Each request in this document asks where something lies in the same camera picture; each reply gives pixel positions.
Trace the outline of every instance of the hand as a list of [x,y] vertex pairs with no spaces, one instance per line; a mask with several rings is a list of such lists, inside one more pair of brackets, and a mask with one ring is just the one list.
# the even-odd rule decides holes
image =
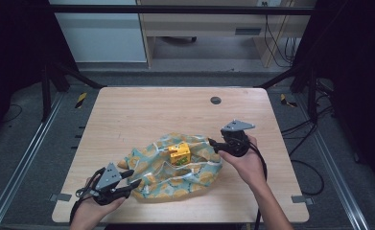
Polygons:
[[70,226],[70,230],[91,230],[109,213],[115,211],[126,199],[121,197],[115,199],[107,205],[99,205],[91,195],[84,198],[84,201],[77,209],[74,215],[73,221]]
[[[256,138],[249,135],[247,137],[249,141],[257,147]],[[262,161],[254,150],[249,149],[247,153],[241,157],[235,157],[223,150],[220,150],[218,154],[237,170],[239,176],[249,187],[259,183],[266,183]]]

